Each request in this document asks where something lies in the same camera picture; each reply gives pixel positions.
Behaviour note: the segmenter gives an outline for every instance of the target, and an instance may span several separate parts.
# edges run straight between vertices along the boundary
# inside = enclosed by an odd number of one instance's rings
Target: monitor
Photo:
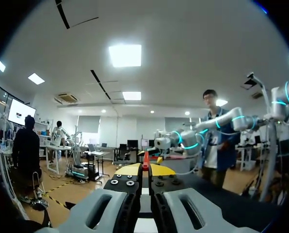
[[[90,152],[96,151],[93,144],[87,144],[87,146],[88,146],[88,149],[90,149]]]
[[[141,146],[142,147],[148,147],[149,146],[149,140],[148,139],[141,139]]]
[[[256,141],[256,144],[261,143],[260,136],[255,136],[255,141]]]
[[[149,140],[149,146],[154,147],[154,140]]]
[[[120,144],[120,149],[121,150],[127,150],[127,145],[126,144]]]
[[[25,125],[25,117],[28,115],[34,117],[35,113],[36,110],[34,108],[31,108],[13,99],[10,107],[8,120],[19,125]]]
[[[131,148],[137,148],[138,140],[127,140],[127,146]]]

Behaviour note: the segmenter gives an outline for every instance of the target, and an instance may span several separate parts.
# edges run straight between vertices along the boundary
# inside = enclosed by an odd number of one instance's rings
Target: floor tape
[[[58,187],[56,187],[56,188],[50,189],[50,190],[47,191],[46,193],[52,192],[52,191],[54,191],[54,190],[56,190],[56,189],[59,189],[60,187],[63,187],[63,186],[65,186],[65,185],[67,185],[67,184],[69,184],[69,183],[71,183],[71,182],[73,182],[73,180],[71,180],[71,181],[69,181],[69,182],[66,182],[66,183],[64,183],[64,184],[62,184],[62,185],[60,185],[60,186],[58,186]]]
[[[46,197],[50,198],[51,200],[55,201],[57,204],[61,205],[62,207],[65,207],[66,209],[68,209],[68,207],[62,203],[60,203],[59,201],[57,201],[56,199],[54,199],[53,197],[50,197],[49,195],[45,194]]]

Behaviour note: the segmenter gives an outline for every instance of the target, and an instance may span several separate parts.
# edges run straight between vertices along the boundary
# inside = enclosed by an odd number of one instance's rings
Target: person
[[[203,94],[203,100],[209,108],[204,120],[215,119],[228,111],[217,106],[218,95],[215,90],[206,90]],[[235,145],[240,142],[240,133],[232,134],[235,131],[232,124],[228,123],[219,129],[209,131],[206,134],[202,156],[198,159],[199,176],[212,182],[217,187],[222,187],[228,168],[236,163]]]
[[[59,120],[56,122],[56,127],[54,127],[51,137],[51,145],[54,146],[65,146],[65,135],[63,131],[60,130],[60,127],[62,126],[62,122]],[[53,154],[54,150],[50,150],[48,154],[49,163],[53,163]]]
[[[20,188],[25,188],[24,196],[19,199],[30,202],[28,198],[27,186],[32,186],[32,176],[35,183],[38,184],[36,174],[38,173],[39,181],[42,181],[42,171],[39,165],[39,146],[40,139],[33,131],[34,118],[30,115],[25,117],[25,128],[17,131],[12,151],[14,168],[11,171],[11,177],[18,183]],[[41,198],[41,191],[37,188],[37,196]]]

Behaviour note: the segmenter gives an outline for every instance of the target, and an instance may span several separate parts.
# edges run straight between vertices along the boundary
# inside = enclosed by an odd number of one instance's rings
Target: square ceiling light
[[[140,91],[123,91],[122,93],[125,100],[141,100]]]
[[[33,73],[31,76],[28,77],[28,79],[30,79],[31,81],[33,81],[37,85],[45,82],[36,73]]]
[[[2,72],[4,72],[4,70],[5,70],[5,65],[1,61],[0,61],[0,70]]]
[[[217,100],[216,101],[216,105],[221,107],[223,105],[226,105],[227,104],[227,101],[226,100]]]
[[[116,45],[109,47],[113,67],[140,67],[141,45]]]

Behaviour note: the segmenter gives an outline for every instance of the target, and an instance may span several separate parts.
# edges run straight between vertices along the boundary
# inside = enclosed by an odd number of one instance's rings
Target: white shirt
[[[53,137],[51,138],[51,143],[55,146],[60,146],[62,138],[65,137],[64,133],[59,130],[59,128],[55,127],[53,129]]]
[[[216,169],[217,168],[217,159],[218,159],[218,146],[217,146],[218,133],[213,132],[211,134],[212,134],[212,136],[209,139],[209,145],[207,146],[207,149],[206,149],[206,154],[205,154],[206,160],[205,160],[204,166]]]

